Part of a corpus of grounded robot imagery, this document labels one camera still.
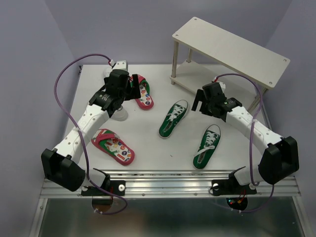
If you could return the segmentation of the green sneaker one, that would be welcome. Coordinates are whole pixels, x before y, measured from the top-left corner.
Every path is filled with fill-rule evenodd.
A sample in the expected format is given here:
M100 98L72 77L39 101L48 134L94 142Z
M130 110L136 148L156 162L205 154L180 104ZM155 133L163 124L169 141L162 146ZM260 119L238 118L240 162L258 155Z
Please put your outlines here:
M221 138L221 129L218 125L210 125L204 132L199 148L193 158L196 169L204 169L213 156Z
M158 134L161 138L168 138L172 134L176 126L186 116L189 111L189 103L187 100L179 100L175 102L168 110L159 130Z

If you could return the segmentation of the white sneaker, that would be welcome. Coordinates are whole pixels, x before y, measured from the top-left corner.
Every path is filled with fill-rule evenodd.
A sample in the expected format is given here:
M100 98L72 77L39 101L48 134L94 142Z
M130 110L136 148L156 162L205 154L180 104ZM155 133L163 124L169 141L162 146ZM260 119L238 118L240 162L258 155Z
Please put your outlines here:
M125 121L127 120L127 118L128 118L128 112L123 106L121 106L118 110L116 110L111 116L111 119L115 121Z

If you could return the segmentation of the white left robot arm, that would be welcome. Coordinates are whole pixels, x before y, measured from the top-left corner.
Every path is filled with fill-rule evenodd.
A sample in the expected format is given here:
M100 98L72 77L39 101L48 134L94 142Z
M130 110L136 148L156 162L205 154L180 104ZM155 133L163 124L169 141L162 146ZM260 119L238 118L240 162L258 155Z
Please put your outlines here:
M113 69L109 76L104 78L104 85L89 99L79 121L69 116L74 128L52 150L45 149L42 152L41 162L46 179L71 192L82 186L92 186L98 194L106 194L110 188L109 177L100 174L100 178L93 181L91 169L79 166L80 158L87 155L86 146L93 135L123 102L140 97L138 75L130 75L122 69Z

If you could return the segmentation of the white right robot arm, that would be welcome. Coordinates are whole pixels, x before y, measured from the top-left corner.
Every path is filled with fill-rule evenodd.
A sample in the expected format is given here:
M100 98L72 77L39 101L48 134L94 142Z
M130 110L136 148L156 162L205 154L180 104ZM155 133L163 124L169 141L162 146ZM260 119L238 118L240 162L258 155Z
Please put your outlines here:
M212 82L198 89L192 110L202 105L199 111L236 128L249 139L250 147L256 147L262 158L258 164L241 167L229 174L227 179L212 181L212 194L237 195L242 191L255 194L250 183L266 182L274 185L299 169L297 141L282 137L257 121L235 98L226 98L218 82Z

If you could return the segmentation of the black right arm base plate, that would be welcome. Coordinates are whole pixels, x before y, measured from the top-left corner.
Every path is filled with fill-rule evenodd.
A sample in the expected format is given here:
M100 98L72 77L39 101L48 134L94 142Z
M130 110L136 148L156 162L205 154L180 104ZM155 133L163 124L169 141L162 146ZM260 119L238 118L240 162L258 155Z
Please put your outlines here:
M255 195L257 194L256 189L251 189L249 185L240 185L235 179L219 179L212 180L211 187L208 191L213 196L222 195Z

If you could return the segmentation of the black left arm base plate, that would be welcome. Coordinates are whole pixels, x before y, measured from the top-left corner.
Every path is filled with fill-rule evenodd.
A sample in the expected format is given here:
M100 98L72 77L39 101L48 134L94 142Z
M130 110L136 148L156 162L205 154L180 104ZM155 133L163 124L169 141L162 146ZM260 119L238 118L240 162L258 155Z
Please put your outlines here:
M124 180L111 180L108 184L102 185L101 189L107 191L108 193L124 196L125 195L126 182ZM81 189L81 196L83 197L102 197L109 196L109 194L103 192L102 190L96 188L95 186L84 186Z

